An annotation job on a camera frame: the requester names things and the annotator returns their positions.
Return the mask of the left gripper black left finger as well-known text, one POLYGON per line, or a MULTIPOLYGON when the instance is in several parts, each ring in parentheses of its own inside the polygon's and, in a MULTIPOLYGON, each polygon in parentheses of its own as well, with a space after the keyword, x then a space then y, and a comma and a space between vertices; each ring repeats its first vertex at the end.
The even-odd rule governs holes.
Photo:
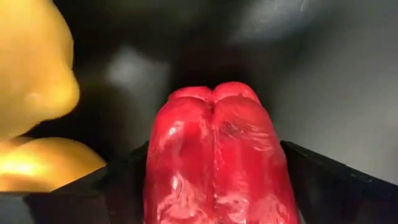
POLYGON ((0 224, 144 224, 147 148, 51 193, 0 193, 0 224))

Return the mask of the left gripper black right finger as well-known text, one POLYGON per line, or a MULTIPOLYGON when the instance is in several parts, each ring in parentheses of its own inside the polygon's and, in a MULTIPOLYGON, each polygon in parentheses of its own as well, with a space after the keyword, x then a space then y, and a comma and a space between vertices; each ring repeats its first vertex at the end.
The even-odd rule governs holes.
POLYGON ((398 224, 398 185, 282 141, 306 224, 398 224))

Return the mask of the red bell pepper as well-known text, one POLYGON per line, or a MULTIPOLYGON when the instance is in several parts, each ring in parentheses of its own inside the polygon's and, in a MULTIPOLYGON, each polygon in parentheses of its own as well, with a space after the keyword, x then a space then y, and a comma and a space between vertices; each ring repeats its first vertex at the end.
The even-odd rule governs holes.
POLYGON ((149 141, 144 224, 301 224, 285 154, 248 85, 169 96, 149 141))

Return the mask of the yellow bell pepper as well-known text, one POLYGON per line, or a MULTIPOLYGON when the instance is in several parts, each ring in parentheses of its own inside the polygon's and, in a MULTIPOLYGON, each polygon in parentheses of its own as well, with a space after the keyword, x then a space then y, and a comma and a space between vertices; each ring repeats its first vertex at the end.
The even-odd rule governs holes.
POLYGON ((0 0, 0 139, 71 112, 73 38, 52 0, 0 0))
POLYGON ((0 141, 0 192, 51 192, 105 165, 94 150, 72 139, 0 141))

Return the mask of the black table mat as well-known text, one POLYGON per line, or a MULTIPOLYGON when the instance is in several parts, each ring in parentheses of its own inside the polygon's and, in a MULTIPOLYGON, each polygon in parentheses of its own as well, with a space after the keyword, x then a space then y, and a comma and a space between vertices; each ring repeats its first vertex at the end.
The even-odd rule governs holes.
POLYGON ((141 145, 172 91, 247 83, 281 139, 398 184, 398 0, 54 0, 76 109, 33 137, 106 159, 141 145))

